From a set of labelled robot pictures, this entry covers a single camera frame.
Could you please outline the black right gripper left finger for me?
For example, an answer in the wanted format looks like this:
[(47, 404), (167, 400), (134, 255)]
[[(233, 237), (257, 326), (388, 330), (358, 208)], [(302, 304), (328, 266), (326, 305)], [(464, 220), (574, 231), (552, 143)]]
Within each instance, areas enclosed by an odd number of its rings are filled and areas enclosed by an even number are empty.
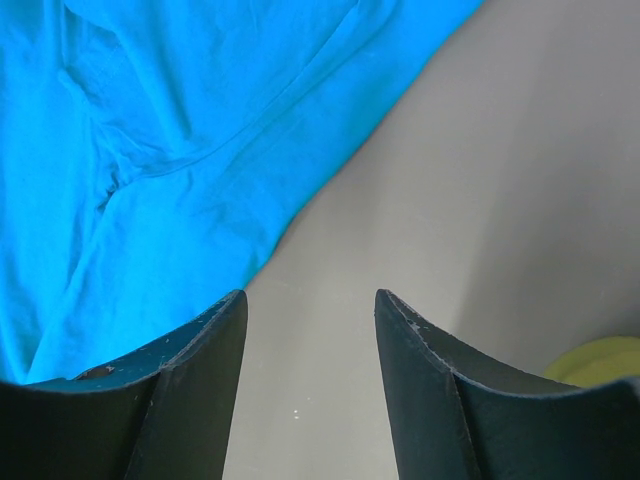
[(2, 383), (2, 478), (222, 478), (247, 322), (236, 290), (71, 380)]

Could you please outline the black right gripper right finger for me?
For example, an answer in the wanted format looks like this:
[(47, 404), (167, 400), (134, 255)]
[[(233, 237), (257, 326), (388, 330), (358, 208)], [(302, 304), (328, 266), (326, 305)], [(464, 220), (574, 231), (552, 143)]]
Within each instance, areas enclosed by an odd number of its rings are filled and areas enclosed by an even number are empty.
[(388, 290), (375, 327), (402, 479), (635, 479), (639, 382), (579, 388), (500, 362)]

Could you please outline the blue t shirt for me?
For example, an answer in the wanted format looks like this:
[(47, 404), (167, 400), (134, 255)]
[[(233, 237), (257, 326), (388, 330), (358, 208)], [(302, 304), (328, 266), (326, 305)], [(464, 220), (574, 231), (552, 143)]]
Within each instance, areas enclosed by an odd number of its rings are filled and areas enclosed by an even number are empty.
[(72, 378), (245, 287), (477, 8), (3, 2), (2, 378)]

